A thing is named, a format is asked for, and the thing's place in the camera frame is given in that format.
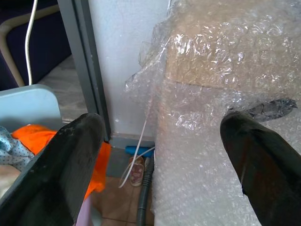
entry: brown floor tile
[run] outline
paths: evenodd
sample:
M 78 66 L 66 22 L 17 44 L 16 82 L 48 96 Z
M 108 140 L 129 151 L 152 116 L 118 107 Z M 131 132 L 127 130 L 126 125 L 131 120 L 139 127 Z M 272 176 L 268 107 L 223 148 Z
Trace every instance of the brown floor tile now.
M 137 207 L 138 207 L 138 201 L 139 201 L 139 195 L 140 195 L 141 187 L 135 187 L 133 191 L 132 196 L 132 202 L 130 206 L 130 211 L 128 214 L 127 221 L 128 222 L 136 222 L 136 216 L 137 216 Z M 147 203 L 147 212 L 146 212 L 146 224 L 147 225 L 154 225 L 154 215 L 150 210 L 151 208 L 151 189 L 149 193 L 148 203 Z
M 127 225 L 127 223 L 125 221 L 103 219 L 101 226 L 126 226 L 126 225 Z
M 106 177 L 106 188 L 92 194 L 92 204 L 103 218 L 126 221 L 129 213 L 133 187 L 126 182 L 118 188 L 119 178 Z

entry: clothing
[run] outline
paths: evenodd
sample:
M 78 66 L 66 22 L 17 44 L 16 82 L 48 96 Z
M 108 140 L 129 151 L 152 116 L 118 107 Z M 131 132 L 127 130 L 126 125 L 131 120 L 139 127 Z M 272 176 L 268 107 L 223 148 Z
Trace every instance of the clothing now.
M 49 143 L 56 131 L 40 125 L 24 126 L 12 133 L 12 137 L 20 140 L 32 153 L 37 155 Z M 93 192 L 101 192 L 105 188 L 105 171 L 109 162 L 111 145 L 102 143 L 94 171 L 88 186 L 85 199 Z
M 0 165 L 11 165 L 21 171 L 33 157 L 33 153 L 0 126 Z

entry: polka dot fabric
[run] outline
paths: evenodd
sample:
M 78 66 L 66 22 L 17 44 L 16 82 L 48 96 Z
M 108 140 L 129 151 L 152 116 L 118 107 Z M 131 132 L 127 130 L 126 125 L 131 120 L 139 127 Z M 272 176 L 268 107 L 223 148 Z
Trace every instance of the polka dot fabric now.
M 33 157 L 33 153 L 0 126 L 0 165 L 11 165 L 22 171 Z

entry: white wall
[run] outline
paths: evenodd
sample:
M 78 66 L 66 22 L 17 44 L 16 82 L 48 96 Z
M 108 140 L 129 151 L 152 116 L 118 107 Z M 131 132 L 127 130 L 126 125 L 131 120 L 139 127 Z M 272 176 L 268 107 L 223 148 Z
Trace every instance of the white wall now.
M 140 47 L 165 19 L 168 0 L 89 0 L 89 5 L 112 132 L 139 135 L 144 111 L 126 97 L 124 85 L 140 70 Z M 148 130 L 145 135 L 151 136 Z

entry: blue object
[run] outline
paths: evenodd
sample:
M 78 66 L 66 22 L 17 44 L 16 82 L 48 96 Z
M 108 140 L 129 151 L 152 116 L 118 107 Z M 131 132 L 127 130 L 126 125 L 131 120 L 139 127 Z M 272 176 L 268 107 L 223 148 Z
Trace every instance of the blue object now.
M 136 148 L 137 148 L 136 146 L 126 146 L 126 153 L 135 154 Z M 146 152 L 149 149 L 150 149 L 150 147 L 140 147 L 138 149 L 138 155 L 141 155 L 143 152 Z M 153 154 L 154 154 L 154 150 L 147 152 L 143 156 L 144 157 L 151 157 Z

